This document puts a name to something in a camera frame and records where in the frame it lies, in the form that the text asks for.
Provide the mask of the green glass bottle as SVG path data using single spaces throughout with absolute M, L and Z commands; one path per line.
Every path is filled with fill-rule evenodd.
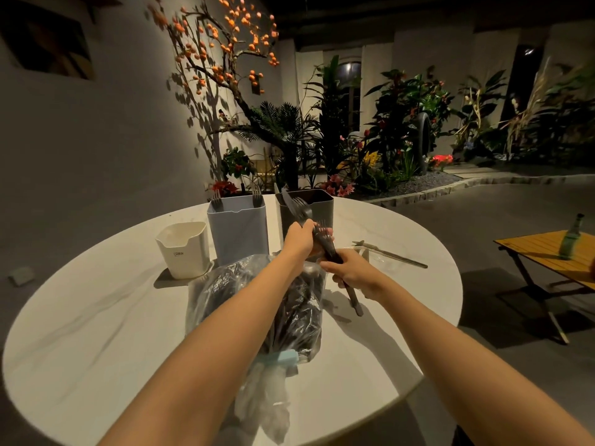
M 559 247 L 558 257 L 561 260 L 571 260 L 574 256 L 576 244 L 581 237 L 581 226 L 583 223 L 584 214 L 578 213 L 573 225 L 563 236 L 561 245 Z

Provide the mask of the black plastic knife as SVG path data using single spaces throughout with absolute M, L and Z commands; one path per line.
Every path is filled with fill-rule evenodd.
M 290 196 L 289 192 L 287 191 L 286 187 L 282 187 L 281 189 L 281 195 L 282 198 L 287 206 L 287 209 L 291 212 L 291 214 L 293 215 L 293 217 L 295 218 L 295 222 L 297 222 L 298 224 L 300 224 L 300 226 L 303 226 L 304 223 L 304 217 L 303 217 L 303 213 L 301 211 L 300 206 L 293 200 L 293 198 Z

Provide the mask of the bush with red flowers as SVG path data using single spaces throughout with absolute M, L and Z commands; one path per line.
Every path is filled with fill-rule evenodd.
M 453 114 L 455 95 L 434 75 L 435 66 L 425 73 L 407 77 L 404 71 L 383 72 L 386 82 L 370 89 L 366 96 L 376 94 L 376 112 L 365 135 L 365 148 L 378 151 L 381 169 L 385 173 L 405 172 L 408 166 L 416 174 L 413 161 L 412 122 L 421 112 L 430 119 L 430 153 L 438 138 L 449 135 L 443 128 Z

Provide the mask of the tall broad leaf plant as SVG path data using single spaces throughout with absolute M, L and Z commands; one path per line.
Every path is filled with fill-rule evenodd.
M 305 84 L 306 93 L 315 98 L 313 108 L 318 111 L 315 146 L 328 177 L 338 173 L 340 165 L 351 155 L 349 132 L 342 122 L 337 67 L 340 55 L 328 64 L 315 67 L 312 79 Z

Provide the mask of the pink flower bunch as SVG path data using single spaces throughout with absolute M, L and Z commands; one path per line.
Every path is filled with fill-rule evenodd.
M 320 188 L 333 197 L 347 197 L 355 192 L 355 185 L 352 182 L 345 182 L 338 173 L 331 175 L 320 185 Z

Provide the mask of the small grey floor block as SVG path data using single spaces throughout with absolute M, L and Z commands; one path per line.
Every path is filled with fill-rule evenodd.
M 34 270 L 29 266 L 13 269 L 8 274 L 8 280 L 15 287 L 22 287 L 33 282 L 36 278 Z

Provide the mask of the person's right forearm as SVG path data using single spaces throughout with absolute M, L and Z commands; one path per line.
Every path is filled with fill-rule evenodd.
M 595 437 L 494 352 L 380 274 L 370 291 L 475 446 L 595 446 Z

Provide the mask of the light blue cutlery holder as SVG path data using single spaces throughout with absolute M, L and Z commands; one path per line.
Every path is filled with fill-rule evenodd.
M 211 202 L 207 209 L 219 266 L 227 266 L 255 254 L 268 255 L 270 247 L 265 203 L 255 209 L 252 195 L 222 199 L 223 212 L 214 212 Z

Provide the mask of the person's left hand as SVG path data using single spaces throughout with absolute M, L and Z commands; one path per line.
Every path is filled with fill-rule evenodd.
M 294 222 L 289 226 L 280 256 L 291 268 L 304 261 L 319 263 L 323 260 L 323 247 L 314 238 L 314 231 L 319 227 L 312 219 L 307 219 L 303 224 Z

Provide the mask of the small palm plant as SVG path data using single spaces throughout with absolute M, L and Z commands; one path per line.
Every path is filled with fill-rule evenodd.
M 291 103 L 275 106 L 263 102 L 249 112 L 249 122 L 235 125 L 232 132 L 247 140 L 262 140 L 278 152 L 275 179 L 280 188 L 299 189 L 299 176 L 317 157 L 318 120 L 302 115 L 301 108 Z

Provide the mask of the dark grey cutlery holder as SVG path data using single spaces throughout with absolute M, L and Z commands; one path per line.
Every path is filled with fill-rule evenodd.
M 293 199 L 299 197 L 309 204 L 314 222 L 317 222 L 326 228 L 333 227 L 334 199 L 331 195 L 320 188 L 289 191 L 289 194 Z M 275 197 L 279 213 L 281 242 L 283 242 L 288 228 L 296 221 L 296 219 L 292 215 L 290 209 L 286 206 L 282 194 L 276 194 Z

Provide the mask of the bundle of black forks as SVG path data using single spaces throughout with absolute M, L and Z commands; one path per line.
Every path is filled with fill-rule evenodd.
M 331 261 L 331 262 L 337 263 L 337 264 L 344 263 L 342 257 L 340 256 L 340 254 L 337 253 L 337 251 L 334 247 L 333 240 L 331 239 L 331 235 L 329 234 L 327 228 L 324 228 L 323 226 L 320 226 L 319 224 L 315 223 L 312 233 L 313 233 L 313 237 L 314 237 L 315 241 L 318 244 L 320 244 L 320 246 L 322 247 L 322 249 L 324 251 L 325 258 L 328 261 Z M 363 312 L 361 304 L 355 294 L 355 290 L 346 283 L 344 283 L 344 286 L 345 286 L 347 295 L 349 296 L 350 305 L 352 306 L 352 308 L 354 309 L 356 314 L 359 317 L 362 317 L 364 315 L 364 312 Z

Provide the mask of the light blue bag clip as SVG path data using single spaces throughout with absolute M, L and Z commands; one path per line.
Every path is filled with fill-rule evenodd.
M 261 362 L 264 366 L 279 367 L 281 370 L 285 371 L 287 376 L 294 376 L 299 372 L 298 364 L 300 362 L 300 356 L 295 350 L 285 350 L 272 354 L 265 354 L 261 358 Z

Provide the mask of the stone garden border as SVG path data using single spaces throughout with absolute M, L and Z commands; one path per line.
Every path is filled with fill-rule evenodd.
M 394 195 L 391 197 L 366 200 L 365 202 L 388 209 L 401 204 L 413 204 L 428 200 L 435 200 L 437 197 L 450 195 L 456 191 L 472 187 L 496 185 L 556 186 L 561 184 L 595 184 L 595 173 L 535 177 L 516 176 L 471 178 L 416 193 Z

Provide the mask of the white cutlery holder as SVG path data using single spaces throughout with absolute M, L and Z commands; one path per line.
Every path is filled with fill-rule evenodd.
M 211 259 L 205 222 L 169 225 L 155 240 L 174 279 L 193 279 L 208 272 Z

